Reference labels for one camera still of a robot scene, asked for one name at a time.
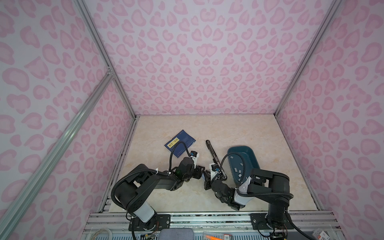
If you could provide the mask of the aluminium diagonal frame bar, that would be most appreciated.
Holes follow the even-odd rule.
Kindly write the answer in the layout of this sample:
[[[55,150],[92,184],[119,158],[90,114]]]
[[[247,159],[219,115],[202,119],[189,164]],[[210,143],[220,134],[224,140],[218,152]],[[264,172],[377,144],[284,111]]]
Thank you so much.
[[[112,74],[106,74],[104,76],[100,84],[95,88],[93,93],[89,96],[87,101],[83,104],[76,116],[70,122],[59,140],[51,148],[51,151],[46,155],[40,166],[27,181],[20,194],[12,202],[9,209],[1,219],[2,240],[7,240],[11,236],[27,212],[28,208],[48,180],[59,160],[61,160],[64,153],[67,151],[76,134],[79,132],[95,105],[98,103],[104,91],[108,88],[112,79]]]

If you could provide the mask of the teal plastic tray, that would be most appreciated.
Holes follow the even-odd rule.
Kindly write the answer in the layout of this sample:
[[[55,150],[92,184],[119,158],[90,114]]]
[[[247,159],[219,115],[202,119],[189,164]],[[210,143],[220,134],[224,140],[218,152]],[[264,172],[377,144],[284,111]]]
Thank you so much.
[[[250,176],[252,169],[260,169],[254,151],[248,146],[234,146],[228,149],[230,164],[236,186],[243,184]]]

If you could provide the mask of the aluminium frame corner post left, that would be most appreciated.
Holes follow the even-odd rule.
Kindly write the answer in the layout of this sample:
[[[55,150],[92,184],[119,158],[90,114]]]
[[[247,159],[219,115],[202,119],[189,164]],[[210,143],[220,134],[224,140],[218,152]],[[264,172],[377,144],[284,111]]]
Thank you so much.
[[[91,13],[88,9],[86,2],[83,0],[74,0],[73,2],[76,5],[78,12],[81,15],[81,18],[85,22],[85,26],[88,29],[88,31],[89,31],[89,33],[90,33],[90,35],[91,35],[91,37],[95,43],[95,46],[96,46],[104,64],[105,64],[105,66],[108,69],[108,73],[110,73],[112,75],[114,84],[117,87],[118,93],[120,94],[120,96],[123,99],[124,105],[128,109],[129,114],[132,117],[132,119],[135,120],[137,118],[137,115],[135,114],[135,112],[133,110],[133,107],[129,101],[128,95],[127,95],[126,91],[124,90],[123,84],[121,83],[121,80],[118,77],[118,74],[115,70],[115,67],[113,66],[111,58],[107,52],[107,49],[105,47],[105,44],[103,43],[101,36],[100,36],[100,34],[96,28],[96,24],[95,24],[95,22],[91,16]]]

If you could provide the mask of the blue book yellow label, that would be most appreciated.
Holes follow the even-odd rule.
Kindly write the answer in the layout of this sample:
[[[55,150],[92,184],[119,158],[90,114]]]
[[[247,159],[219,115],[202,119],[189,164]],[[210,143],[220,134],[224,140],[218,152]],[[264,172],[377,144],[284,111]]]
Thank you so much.
[[[165,144],[165,148],[179,158],[189,147],[196,142],[196,139],[189,135],[185,130],[181,130],[171,140]]]

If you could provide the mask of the aluminium frame corner post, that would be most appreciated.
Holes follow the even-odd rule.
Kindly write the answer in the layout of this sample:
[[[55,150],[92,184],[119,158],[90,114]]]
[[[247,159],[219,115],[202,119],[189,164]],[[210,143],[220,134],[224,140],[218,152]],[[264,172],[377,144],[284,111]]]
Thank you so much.
[[[137,115],[135,114],[135,112],[133,110],[133,107],[129,101],[128,95],[127,95],[126,91],[124,90],[123,84],[121,83],[121,80],[118,77],[118,74],[115,70],[115,67],[113,66],[111,58],[107,52],[107,49],[105,47],[105,44],[103,43],[101,36],[100,36],[100,34],[96,28],[96,24],[95,24],[95,22],[91,16],[91,13],[88,9],[86,2],[83,0],[74,0],[73,2],[76,5],[78,12],[81,15],[81,18],[85,22],[85,26],[88,29],[88,31],[89,31],[89,33],[90,33],[90,35],[91,35],[91,37],[95,43],[95,46],[96,46],[104,64],[105,64],[105,66],[108,69],[108,73],[110,73],[112,75],[114,84],[117,87],[118,93],[120,94],[120,96],[123,99],[124,105],[128,109],[129,114],[132,117],[132,119],[135,120],[137,118]]]
[[[296,72],[294,73],[292,80],[288,84],[288,87],[283,94],[281,102],[279,103],[279,105],[278,105],[278,107],[274,113],[274,116],[276,119],[278,118],[278,116],[283,111],[283,107],[285,106],[286,102],[288,101],[290,94],[292,93],[295,85],[300,80],[301,75],[303,74],[308,63],[310,62],[312,56],[316,52],[321,40],[326,35],[328,29],[332,25],[332,23],[333,23],[334,19],[336,18],[341,6],[343,5],[343,2],[344,1],[342,1],[342,0],[334,0],[331,2],[329,9],[327,10],[327,12],[326,12],[321,24],[319,25],[312,41],[310,42],[310,45],[309,45],[308,49],[306,50],[302,61],[300,62]]]

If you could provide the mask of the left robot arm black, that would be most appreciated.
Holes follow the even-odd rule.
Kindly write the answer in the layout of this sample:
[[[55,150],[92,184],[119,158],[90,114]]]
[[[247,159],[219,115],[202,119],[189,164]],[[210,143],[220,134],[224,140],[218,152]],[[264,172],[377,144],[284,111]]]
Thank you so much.
[[[140,164],[112,187],[111,199],[115,205],[131,215],[129,221],[132,230],[143,228],[154,231],[160,227],[157,212],[147,202],[153,190],[176,191],[190,179],[202,177],[205,168],[197,165],[199,153],[189,152],[184,142],[178,142],[174,147],[178,145],[183,145],[187,152],[187,156],[178,166],[173,168],[170,160],[169,170],[160,172]]]

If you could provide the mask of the aluminium frame corner post right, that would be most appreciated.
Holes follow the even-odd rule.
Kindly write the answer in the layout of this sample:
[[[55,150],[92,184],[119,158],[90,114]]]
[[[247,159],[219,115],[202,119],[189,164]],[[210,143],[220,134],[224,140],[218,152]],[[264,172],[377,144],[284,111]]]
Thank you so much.
[[[308,49],[306,50],[302,61],[300,62],[296,72],[294,73],[292,80],[288,84],[288,87],[283,94],[281,102],[279,103],[279,105],[278,105],[278,107],[274,113],[274,116],[276,119],[278,118],[278,116],[283,111],[283,107],[285,106],[286,102],[288,101],[290,94],[292,93],[295,85],[300,80],[301,75],[303,74],[308,63],[310,62],[312,56],[316,52],[321,40],[326,35],[328,29],[332,25],[332,23],[333,23],[334,19],[336,18],[341,6],[343,5],[343,2],[344,1],[342,1],[342,0],[334,0],[331,2],[329,9],[327,10],[327,12],[326,12],[321,24],[319,25],[312,41],[310,42],[310,45],[309,45]]]

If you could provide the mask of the white tag front right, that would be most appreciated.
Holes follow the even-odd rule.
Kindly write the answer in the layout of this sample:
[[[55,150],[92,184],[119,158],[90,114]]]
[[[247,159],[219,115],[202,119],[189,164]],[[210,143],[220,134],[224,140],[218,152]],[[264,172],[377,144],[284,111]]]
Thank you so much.
[[[312,233],[312,236],[316,240],[330,240],[331,239],[331,237],[322,229],[314,230],[314,232]]]

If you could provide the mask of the grey pad front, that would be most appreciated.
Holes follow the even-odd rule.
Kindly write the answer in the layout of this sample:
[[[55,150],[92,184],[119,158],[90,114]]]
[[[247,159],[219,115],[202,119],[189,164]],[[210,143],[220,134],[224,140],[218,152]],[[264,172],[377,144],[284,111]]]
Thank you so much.
[[[192,229],[163,229],[158,240],[194,240]]]

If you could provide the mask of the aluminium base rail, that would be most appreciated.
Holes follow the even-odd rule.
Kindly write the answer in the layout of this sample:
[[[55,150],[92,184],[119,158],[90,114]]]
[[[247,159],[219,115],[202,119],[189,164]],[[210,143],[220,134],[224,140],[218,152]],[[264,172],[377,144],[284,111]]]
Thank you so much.
[[[312,236],[324,232],[331,240],[343,240],[345,236],[336,217],[330,211],[290,211],[294,225]],[[261,223],[266,212],[190,212],[159,213],[158,235],[162,229],[192,229],[196,240],[201,240],[204,232],[226,233],[235,240],[261,240],[271,232]],[[107,229],[113,240],[132,239],[130,215],[125,213],[91,214],[81,238],[92,239],[98,230]]]

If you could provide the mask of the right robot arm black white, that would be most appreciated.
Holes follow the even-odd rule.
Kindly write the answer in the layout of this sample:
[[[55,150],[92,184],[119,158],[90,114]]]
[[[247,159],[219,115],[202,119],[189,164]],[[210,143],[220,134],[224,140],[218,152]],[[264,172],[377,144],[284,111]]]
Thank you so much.
[[[205,190],[213,190],[221,203],[227,204],[238,211],[254,199],[260,199],[269,204],[268,213],[262,220],[256,221],[257,232],[267,240],[285,240],[288,236],[289,223],[308,240],[314,237],[306,234],[297,227],[288,212],[290,200],[294,195],[290,193],[290,178],[282,173],[251,169],[250,176],[236,188],[229,187],[223,182],[223,162],[211,164],[209,171],[204,171]]]

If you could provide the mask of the orange handled tool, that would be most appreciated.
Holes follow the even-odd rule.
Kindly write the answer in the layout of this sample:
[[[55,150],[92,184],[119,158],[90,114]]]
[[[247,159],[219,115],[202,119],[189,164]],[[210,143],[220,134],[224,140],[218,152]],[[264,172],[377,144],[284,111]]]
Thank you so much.
[[[223,234],[223,233],[203,233],[204,240],[233,240],[234,236],[232,234]]]

